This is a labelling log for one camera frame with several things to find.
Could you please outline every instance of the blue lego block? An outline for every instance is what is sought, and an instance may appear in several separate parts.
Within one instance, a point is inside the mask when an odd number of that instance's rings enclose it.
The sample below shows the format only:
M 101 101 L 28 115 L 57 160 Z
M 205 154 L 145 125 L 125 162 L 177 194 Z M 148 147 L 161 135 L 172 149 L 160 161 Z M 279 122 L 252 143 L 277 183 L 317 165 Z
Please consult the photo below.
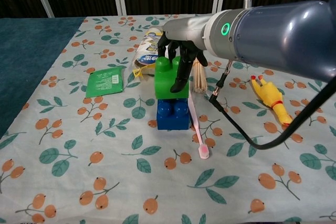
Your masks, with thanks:
M 158 130 L 188 130 L 189 108 L 187 99 L 159 99 L 156 121 Z

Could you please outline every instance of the rubber chicken toy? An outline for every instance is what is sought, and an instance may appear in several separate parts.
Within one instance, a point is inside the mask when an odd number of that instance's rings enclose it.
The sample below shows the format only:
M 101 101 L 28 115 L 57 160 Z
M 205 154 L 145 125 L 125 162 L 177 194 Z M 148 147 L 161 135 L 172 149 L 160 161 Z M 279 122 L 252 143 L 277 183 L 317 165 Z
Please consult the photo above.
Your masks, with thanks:
M 261 86 L 256 81 L 256 77 L 251 76 L 251 83 L 257 95 L 266 106 L 274 110 L 280 123 L 289 125 L 292 122 L 292 118 L 285 109 L 281 92 L 272 82 L 266 82 L 262 75 L 258 76 L 258 78 L 261 82 Z

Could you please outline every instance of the green packet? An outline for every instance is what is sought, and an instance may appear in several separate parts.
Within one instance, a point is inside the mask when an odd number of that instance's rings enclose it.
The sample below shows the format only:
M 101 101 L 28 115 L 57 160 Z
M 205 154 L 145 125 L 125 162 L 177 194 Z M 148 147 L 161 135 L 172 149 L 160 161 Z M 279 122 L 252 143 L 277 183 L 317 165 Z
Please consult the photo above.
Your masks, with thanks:
M 91 73 L 86 88 L 86 97 L 122 92 L 121 69 L 121 67 L 115 67 Z

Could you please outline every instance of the pink toothbrush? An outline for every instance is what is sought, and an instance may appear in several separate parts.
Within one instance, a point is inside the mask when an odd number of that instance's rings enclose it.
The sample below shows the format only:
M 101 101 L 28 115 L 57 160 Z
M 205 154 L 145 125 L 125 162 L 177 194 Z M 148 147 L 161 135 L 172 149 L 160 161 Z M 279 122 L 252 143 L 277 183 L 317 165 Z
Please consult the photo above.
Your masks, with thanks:
M 202 141 L 202 136 L 200 134 L 198 119 L 197 119 L 196 110 L 195 110 L 195 105 L 191 97 L 190 91 L 189 91 L 189 97 L 188 97 L 188 107 L 189 107 L 189 111 L 191 114 L 191 118 L 193 119 L 193 125 L 195 128 L 196 134 L 197 134 L 198 142 L 200 143 L 200 146 L 198 148 L 198 152 L 200 154 L 199 156 L 202 159 L 207 159 L 209 157 L 209 149 L 208 149 L 208 146 L 206 144 L 203 144 L 203 141 Z

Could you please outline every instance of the snack bag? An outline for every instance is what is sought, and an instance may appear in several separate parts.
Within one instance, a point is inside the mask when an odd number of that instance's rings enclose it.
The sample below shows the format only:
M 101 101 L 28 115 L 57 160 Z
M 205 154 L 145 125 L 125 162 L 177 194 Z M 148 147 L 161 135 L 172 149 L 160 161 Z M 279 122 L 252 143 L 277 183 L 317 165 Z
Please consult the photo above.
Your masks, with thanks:
M 133 58 L 134 75 L 154 74 L 155 61 L 158 58 L 157 43 L 162 36 L 162 27 L 151 26 L 142 39 Z

